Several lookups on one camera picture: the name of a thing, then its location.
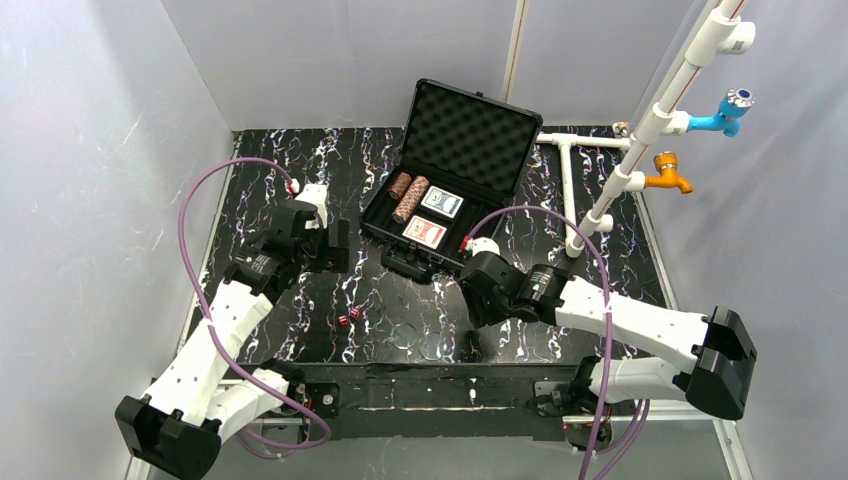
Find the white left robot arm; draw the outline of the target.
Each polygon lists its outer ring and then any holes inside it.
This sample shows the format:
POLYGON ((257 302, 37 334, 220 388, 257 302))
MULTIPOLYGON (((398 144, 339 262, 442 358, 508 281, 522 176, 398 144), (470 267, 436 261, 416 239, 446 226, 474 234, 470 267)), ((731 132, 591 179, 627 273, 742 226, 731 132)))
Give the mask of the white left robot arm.
POLYGON ((246 242, 225 270, 203 320, 167 369, 115 410, 133 457, 178 479, 201 479, 221 446, 260 415, 300 404, 286 393, 295 376, 269 361, 240 383, 217 388, 249 334, 305 272, 345 273, 350 223, 329 223, 316 201, 287 200, 270 228, 246 242))

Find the orange black chip stack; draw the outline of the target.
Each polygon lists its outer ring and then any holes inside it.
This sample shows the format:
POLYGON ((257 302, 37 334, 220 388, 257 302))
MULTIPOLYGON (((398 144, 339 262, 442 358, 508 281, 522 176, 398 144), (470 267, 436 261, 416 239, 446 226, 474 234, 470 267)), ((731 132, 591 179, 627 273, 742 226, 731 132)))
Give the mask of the orange black chip stack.
POLYGON ((413 177, 405 172, 401 172, 391 184, 388 190, 388 195, 392 200, 399 201, 406 194, 407 190, 413 182, 413 177))

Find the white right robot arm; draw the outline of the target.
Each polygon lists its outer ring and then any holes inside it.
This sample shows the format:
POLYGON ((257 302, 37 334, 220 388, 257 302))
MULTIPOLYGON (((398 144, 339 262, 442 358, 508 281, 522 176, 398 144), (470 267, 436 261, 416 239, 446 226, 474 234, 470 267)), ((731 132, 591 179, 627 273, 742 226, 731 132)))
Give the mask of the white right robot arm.
POLYGON ((724 420, 744 416, 757 349, 734 310, 709 315, 670 310, 602 289, 567 269, 537 264, 528 272, 492 252, 468 260, 459 285, 477 328, 515 318, 612 333, 647 352, 632 360, 587 360, 572 381, 575 395, 608 404, 685 401, 724 420))

